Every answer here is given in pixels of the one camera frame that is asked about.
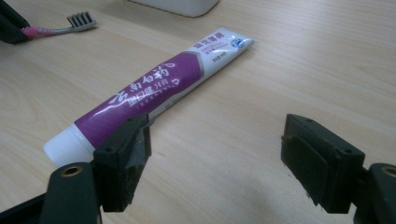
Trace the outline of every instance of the toothbrush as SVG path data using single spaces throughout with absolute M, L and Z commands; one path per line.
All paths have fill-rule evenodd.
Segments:
M 63 29 L 48 29 L 39 26 L 29 26 L 24 27 L 21 31 L 27 36 L 50 36 L 50 35 L 64 35 L 74 32 L 80 32 L 84 30 L 88 30 L 96 25 L 96 20 L 94 20 L 90 13 L 81 12 L 78 14 L 74 14 L 72 16 L 67 17 L 71 27 L 63 28 Z

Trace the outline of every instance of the table surface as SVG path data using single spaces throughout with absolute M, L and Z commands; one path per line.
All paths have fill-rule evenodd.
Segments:
M 42 147 L 155 65 L 224 26 L 256 43 L 162 113 L 124 213 L 104 223 L 352 223 L 315 207 L 280 160 L 286 115 L 396 163 L 396 2 L 220 0 L 187 18 L 122 0 L 8 3 L 31 24 L 84 33 L 0 43 L 0 210 L 44 193 Z

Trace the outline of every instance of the purple toothpaste tube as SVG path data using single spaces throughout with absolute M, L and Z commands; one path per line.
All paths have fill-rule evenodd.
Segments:
M 93 151 L 125 120 L 144 113 L 155 119 L 253 43 L 249 37 L 218 29 L 77 119 L 44 145 L 45 152 L 59 167 L 91 161 Z

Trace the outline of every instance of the toothbrush bristles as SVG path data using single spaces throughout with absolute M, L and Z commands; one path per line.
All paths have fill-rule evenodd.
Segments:
M 73 27 L 79 27 L 93 22 L 90 13 L 88 11 L 69 16 L 67 17 L 67 19 L 69 20 L 70 24 L 72 24 Z

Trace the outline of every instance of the toothbrush handle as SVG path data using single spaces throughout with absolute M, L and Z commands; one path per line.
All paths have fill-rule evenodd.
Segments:
M 48 29 L 39 26 L 30 26 L 24 27 L 21 31 L 27 36 L 38 36 L 38 35 L 63 35 L 70 32 L 73 32 L 73 28 L 64 28 L 64 29 Z

